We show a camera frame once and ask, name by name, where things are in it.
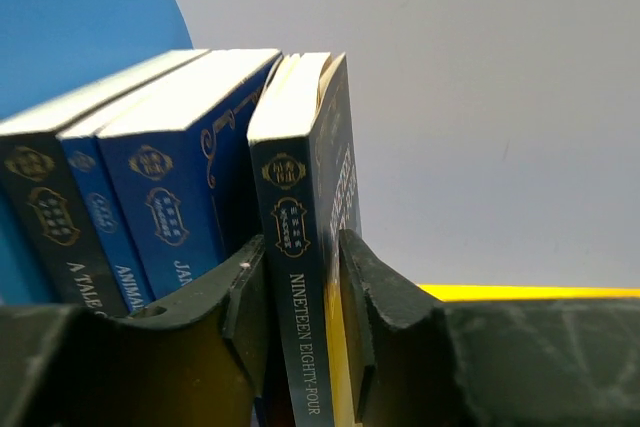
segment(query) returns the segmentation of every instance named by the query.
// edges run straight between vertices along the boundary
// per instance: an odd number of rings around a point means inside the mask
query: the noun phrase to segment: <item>blue curved backdrop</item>
[[[175,0],[0,0],[0,118],[191,47]],[[0,226],[0,297],[51,299],[1,195]]]

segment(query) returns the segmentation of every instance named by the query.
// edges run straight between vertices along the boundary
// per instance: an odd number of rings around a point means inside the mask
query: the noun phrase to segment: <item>yellow strip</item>
[[[519,287],[511,285],[420,285],[422,290],[447,302],[455,300],[575,299],[640,297],[640,289],[584,287]]]

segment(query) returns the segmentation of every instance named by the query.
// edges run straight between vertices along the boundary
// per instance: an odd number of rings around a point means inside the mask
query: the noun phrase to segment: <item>dark blue book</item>
[[[177,64],[159,55],[0,122],[0,186],[62,302],[129,313],[56,135]]]
[[[259,230],[246,130],[275,49],[213,51],[98,133],[157,298]]]
[[[345,55],[285,57],[247,135],[297,425],[353,425],[338,231],[360,231]]]
[[[57,135],[71,172],[98,233],[102,248],[130,312],[155,300],[142,262],[131,239],[98,149],[96,133],[151,95],[173,76],[188,70],[188,63],[206,50],[178,50],[170,55],[181,65],[171,73],[105,105]]]

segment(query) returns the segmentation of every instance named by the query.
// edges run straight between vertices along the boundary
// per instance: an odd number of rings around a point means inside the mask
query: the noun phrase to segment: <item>white wall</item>
[[[197,46],[346,50],[363,233],[425,283],[640,285],[638,0],[178,0]]]

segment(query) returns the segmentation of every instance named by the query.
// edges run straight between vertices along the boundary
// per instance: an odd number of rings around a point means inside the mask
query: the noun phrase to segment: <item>book spine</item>
[[[127,307],[130,312],[139,310],[154,297],[96,140],[80,137],[61,144]]]
[[[251,158],[296,423],[334,425],[325,268],[309,140],[255,144]]]
[[[60,300],[102,316],[127,315],[57,139],[49,134],[5,137],[0,156],[0,183]]]
[[[185,132],[98,139],[102,157],[156,298],[218,265],[211,198],[199,189]]]
[[[225,259],[261,230],[247,128],[269,65],[245,79],[190,134],[189,144],[200,147],[193,165],[200,179],[206,179],[203,188],[211,196],[214,230]]]

